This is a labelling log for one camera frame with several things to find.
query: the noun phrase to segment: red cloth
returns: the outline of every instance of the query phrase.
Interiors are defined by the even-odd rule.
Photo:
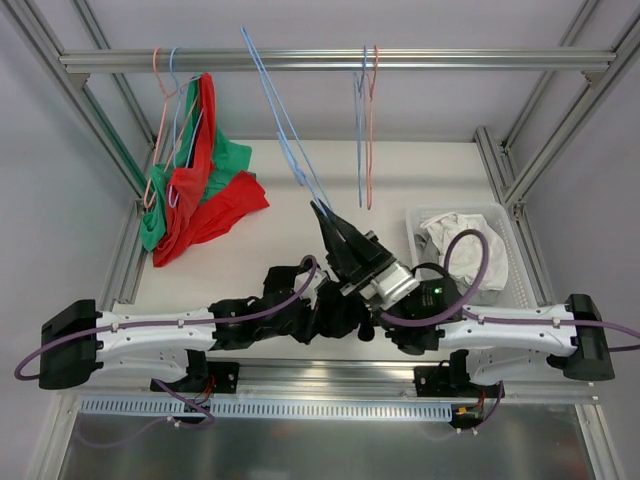
[[[220,193],[202,204],[193,214],[173,248],[164,256],[153,254],[153,264],[162,267],[179,257],[190,246],[224,235],[247,213],[269,206],[264,189],[253,175],[238,173]]]
[[[167,205],[165,209],[167,212],[167,233],[158,242],[158,246],[153,251],[153,264],[155,266],[165,265],[169,261],[164,259],[171,255],[179,236],[189,226],[191,216],[200,204],[209,174],[215,168],[211,162],[213,142],[216,138],[216,100],[213,80],[211,75],[205,73],[198,82],[202,120],[200,120],[200,127],[197,132],[193,165],[191,168],[176,168],[167,185]],[[173,186],[174,192],[180,195],[175,208],[169,205],[171,186]]]
[[[209,175],[214,148],[216,113],[213,80],[208,73],[199,80],[202,120],[197,132],[192,168],[176,168],[167,185],[167,233],[153,251],[153,265],[162,267],[190,245],[224,235],[247,213],[269,206],[264,190],[247,172],[238,173],[222,191],[199,205]],[[179,193],[175,208],[169,205],[169,187]]]

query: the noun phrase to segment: green cloth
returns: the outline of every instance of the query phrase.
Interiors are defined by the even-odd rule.
[[[185,117],[189,114],[191,104],[197,98],[197,95],[198,82],[190,82],[189,90],[187,91],[187,100],[185,102]],[[177,167],[184,167],[187,164],[191,147],[191,137],[198,123],[199,115],[200,108],[199,105],[196,105],[182,135],[182,144],[176,155]],[[229,185],[229,182],[231,182],[233,177],[239,172],[247,170],[250,160],[251,147],[238,145],[237,143],[229,141],[216,126],[216,139],[211,158],[215,168],[211,175],[209,175],[207,186],[205,187],[200,203],[202,204],[214,197]],[[169,158],[167,161],[171,163],[173,159]],[[166,172],[164,168],[165,164],[158,164],[151,167],[151,184],[153,185],[153,190],[156,192],[156,201],[151,206],[151,209],[142,216],[142,222],[140,222],[140,239],[142,240],[142,246],[148,252],[156,248],[158,242],[160,242],[162,237],[167,233],[167,216],[165,211],[166,190],[171,174],[173,173],[173,164],[169,165]]]
[[[140,222],[140,239],[147,252],[152,251],[164,234],[167,233],[167,217],[165,213],[165,192],[171,178],[171,172],[164,171],[164,163],[151,167],[151,184],[156,191],[156,201],[151,210],[142,216]]]
[[[207,186],[204,189],[204,195],[200,203],[204,203],[215,194],[224,189],[229,182],[241,171],[249,168],[251,160],[251,147],[246,145],[238,145],[229,141],[224,133],[216,127],[216,140],[213,147],[213,163],[215,168]]]

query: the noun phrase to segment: black mount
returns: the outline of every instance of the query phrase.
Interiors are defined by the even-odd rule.
[[[413,381],[418,397],[473,397],[478,398],[484,392],[486,398],[497,398],[498,385],[476,385],[471,383],[467,373],[468,350],[457,350],[449,356],[449,366],[441,362],[436,367],[415,367]]]
[[[215,383],[211,393],[236,393],[240,372],[239,363],[207,361],[204,352],[195,350],[187,350],[187,356],[189,358],[187,376],[167,384],[170,390],[180,393],[200,393],[207,388],[209,379],[213,376]],[[149,388],[152,392],[163,391],[153,380]]]
[[[589,295],[573,294],[567,301],[567,309],[576,320],[602,321],[600,312]],[[547,363],[562,370],[562,374],[572,380],[599,382],[613,380],[615,372],[607,345],[604,328],[576,327],[577,336],[572,343],[577,347],[569,357],[547,357]]]
[[[96,311],[95,300],[78,300],[42,326],[41,343],[48,343],[72,333],[96,327],[102,314]],[[96,335],[87,335],[64,343],[40,358],[38,385],[43,390],[77,387],[89,380],[91,373],[102,368],[96,362],[96,351],[102,348]]]

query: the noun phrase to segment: wire hanger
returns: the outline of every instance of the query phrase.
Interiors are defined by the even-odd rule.
[[[171,163],[173,164],[173,168],[178,168],[178,165],[176,164],[176,158],[178,156],[178,148],[177,148],[177,138],[176,138],[176,130],[177,130],[177,124],[178,124],[178,114],[180,113],[180,107],[182,105],[182,96],[184,95],[184,89],[187,87],[187,85],[193,81],[196,81],[200,78],[200,75],[194,75],[193,77],[191,77],[189,80],[187,80],[185,83],[183,83],[182,85],[180,85],[180,81],[178,80],[178,77],[176,76],[175,71],[173,70],[173,56],[175,55],[176,51],[178,51],[180,49],[180,47],[174,47],[171,50],[171,54],[169,54],[169,73],[171,74],[171,77],[173,78],[173,82],[176,85],[176,90],[174,93],[178,94],[178,102],[176,105],[176,112],[173,115],[173,145],[172,145],[172,150],[171,150],[171,155],[169,158],[171,158]],[[193,130],[193,134],[191,136],[191,146],[189,147],[189,152],[187,155],[187,162],[185,164],[185,168],[189,168],[189,164],[190,164],[190,159],[191,159],[191,152],[193,150],[193,144],[195,142],[195,137],[196,137],[196,133],[198,131],[198,126],[200,125],[200,120],[202,119],[202,110],[200,111],[200,115],[198,117],[198,121],[196,123],[196,128]],[[182,127],[182,131],[184,132],[184,127],[186,126],[188,119],[185,120],[185,124]],[[169,161],[167,161],[167,165],[165,165],[165,171],[168,167]],[[176,205],[178,204],[178,198],[180,198],[180,193],[176,193],[175,189],[173,188],[173,185],[169,186],[169,193],[167,194],[167,203],[169,204],[169,206],[171,208],[175,208]]]
[[[358,206],[362,208],[362,127],[364,115],[364,78],[367,69],[367,46],[363,49],[362,75],[358,80],[358,73],[353,72],[353,96],[356,110],[356,151],[358,155]]]
[[[307,156],[307,153],[304,150],[304,147],[302,146],[301,142],[300,142],[300,138],[298,137],[298,133],[296,132],[296,129],[294,128],[293,124],[291,123],[291,119],[289,118],[289,115],[287,113],[287,110],[284,108],[284,105],[282,103],[282,100],[280,99],[280,95],[278,95],[278,91],[276,90],[275,86],[273,85],[273,82],[271,80],[271,77],[269,76],[269,72],[267,72],[266,67],[264,66],[264,63],[262,62],[262,59],[260,58],[260,54],[258,53],[258,50],[256,49],[255,45],[253,44],[253,42],[251,41],[251,37],[249,36],[249,33],[247,32],[246,28],[242,27],[241,28],[242,31],[242,36],[244,38],[245,43],[247,44],[247,50],[249,51],[249,55],[251,55],[251,58],[253,59],[253,62],[256,65],[256,68],[258,69],[258,73],[260,75],[260,83],[262,83],[262,88],[264,90],[264,93],[267,97],[267,102],[269,103],[269,107],[271,108],[271,112],[273,113],[273,116],[276,120],[276,124],[278,126],[278,140],[280,141],[280,146],[283,150],[283,153],[285,155],[285,158],[287,159],[287,162],[289,163],[289,166],[291,167],[291,169],[293,170],[293,174],[296,178],[296,180],[298,181],[298,183],[300,185],[302,184],[306,184],[307,187],[309,188],[309,191],[311,192],[311,195],[313,196],[313,199],[315,201],[315,203],[318,205],[318,207],[324,212],[324,209],[322,207],[322,202],[319,201],[319,196],[318,196],[318,192],[316,191],[315,187],[313,186],[313,183],[307,178],[306,174],[304,173],[304,171],[300,168],[300,165],[296,159],[295,154],[293,153],[293,150],[291,149],[291,145],[289,144],[289,141],[287,140],[287,137],[284,133],[284,129],[282,128],[282,123],[280,122],[280,115],[278,114],[275,105],[274,105],[274,99],[272,98],[272,94],[273,97],[275,97],[276,102],[278,103],[280,110],[282,111],[282,114],[284,115],[284,118],[287,122],[287,125],[289,126],[291,133],[293,133],[293,137],[295,138],[296,141],[296,145],[298,146],[298,148],[300,149],[300,151],[302,152],[302,156],[304,157],[307,165],[309,166],[309,170],[311,170],[311,175],[313,176],[316,185],[318,186],[318,189],[320,190],[320,193],[322,194],[322,197],[325,200],[326,205],[329,207],[329,209],[331,209],[331,203],[329,202],[329,198],[327,197],[326,192],[324,191],[324,188],[322,188],[322,183],[320,182],[320,179],[318,178],[315,169],[313,168],[313,164],[311,163],[311,160],[309,160],[309,157]]]
[[[196,78],[191,78],[189,79],[187,82],[185,82],[184,84],[182,84],[182,86],[178,85],[178,88],[176,90],[174,90],[173,92],[169,93],[164,85],[164,82],[162,81],[162,77],[160,76],[160,73],[158,72],[158,67],[157,67],[157,63],[156,63],[156,57],[158,55],[158,52],[161,50],[161,47],[156,47],[153,51],[153,57],[152,57],[152,64],[153,64],[153,73],[156,77],[156,79],[158,80],[158,85],[160,86],[160,90],[162,91],[162,96],[164,97],[164,105],[162,107],[162,117],[160,119],[160,128],[158,129],[158,136],[156,137],[156,144],[154,147],[154,151],[153,151],[153,161],[152,161],[152,165],[157,165],[158,163],[158,156],[160,154],[160,144],[162,142],[162,138],[163,138],[163,133],[164,133],[164,124],[165,124],[165,120],[166,120],[166,116],[167,116],[167,109],[169,106],[169,100],[176,94],[178,93],[178,91],[180,90],[180,88],[184,88],[186,85],[189,84],[189,82],[195,80]],[[172,56],[170,57],[170,68],[172,68]],[[194,100],[193,104],[191,105],[191,109],[189,110],[189,114],[187,115],[187,120],[189,118],[191,118],[191,114],[193,113],[193,110],[196,106],[196,102],[197,102],[197,98]],[[175,143],[180,141],[182,139],[182,135],[184,134],[184,130],[185,130],[185,126],[186,126],[186,121],[185,124],[182,126],[182,129],[180,130],[180,134],[178,135],[178,137],[175,139],[174,141],[174,145],[173,145],[173,150],[171,151],[171,153],[169,154],[169,158],[173,157],[174,151],[175,151]],[[167,162],[167,164],[164,167],[164,171],[166,172],[167,169],[169,167],[169,162]],[[151,178],[149,178],[147,180],[147,187],[145,189],[144,192],[144,197],[143,197],[143,204],[145,209],[149,210],[152,206],[153,203],[156,199],[156,192],[153,192],[153,194],[151,195],[151,198],[149,198],[149,193],[151,193]]]
[[[366,149],[367,210],[371,210],[373,206],[373,96],[378,77],[378,65],[380,63],[378,46],[374,45],[374,49],[376,53],[376,63],[373,67],[373,80],[369,74],[367,74],[367,84],[369,86],[369,116],[367,125],[369,137],[367,139]]]

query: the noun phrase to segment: garment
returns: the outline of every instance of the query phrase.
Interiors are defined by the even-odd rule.
[[[418,251],[418,263],[432,262],[438,264],[441,255],[438,247],[433,243],[433,239],[428,232],[414,235],[414,241],[416,243],[416,249]],[[421,269],[420,279],[431,280],[433,278],[439,278],[441,275],[433,270]],[[456,284],[456,289],[460,292],[460,295],[464,295],[471,286],[464,278],[453,278]],[[490,307],[496,305],[500,299],[500,293],[502,290],[484,290],[478,289],[475,295],[469,299],[470,305],[477,305],[482,307]]]
[[[484,234],[489,243],[489,265],[480,283],[478,293],[470,300],[473,305],[492,305],[509,278],[509,259],[504,240],[489,226],[480,214],[446,213],[420,224],[425,239],[422,261],[444,264],[444,257],[453,238],[463,230],[475,229]],[[463,238],[451,255],[449,274],[455,280],[460,293],[465,293],[473,283],[482,259],[482,247],[475,237]]]
[[[199,82],[196,81],[189,83],[185,104],[185,118],[189,114],[194,99],[198,96],[198,84]],[[200,107],[196,105],[191,116],[186,120],[187,124],[182,136],[182,144],[176,156],[176,165],[178,167],[184,167],[187,163],[189,148],[191,147],[190,139],[199,115]],[[209,175],[201,203],[206,202],[224,189],[238,172],[247,170],[251,160],[251,147],[231,142],[217,126],[214,145],[212,161],[215,169]],[[151,169],[151,183],[159,196],[157,197],[158,201],[154,202],[151,209],[143,215],[140,224],[140,238],[142,239],[142,245],[148,252],[156,248],[160,239],[167,232],[165,190],[171,178],[173,165],[170,165],[166,172],[164,167],[165,165],[163,164],[154,166]]]
[[[153,263],[156,266],[166,264],[164,259],[171,257],[174,245],[189,226],[191,217],[200,204],[207,179],[214,168],[211,162],[211,154],[214,148],[213,142],[216,128],[215,93],[211,75],[202,75],[199,84],[202,120],[197,134],[193,162],[190,168],[174,169],[169,180],[167,191],[170,187],[173,187],[180,197],[175,208],[167,205],[167,234],[162,237],[153,251]]]
[[[204,203],[224,189],[239,172],[249,169],[251,147],[229,141],[219,128],[216,128],[213,163],[215,170],[207,181],[202,202]]]
[[[154,266],[166,265],[190,245],[224,235],[247,213],[268,206],[264,190],[256,179],[247,172],[238,173],[226,188],[196,209],[173,243],[163,244],[164,239],[160,242],[153,253]]]
[[[171,173],[165,172],[164,167],[163,163],[151,167],[151,184],[156,192],[156,200],[140,222],[140,239],[147,252],[156,248],[160,239],[167,233],[165,192]]]

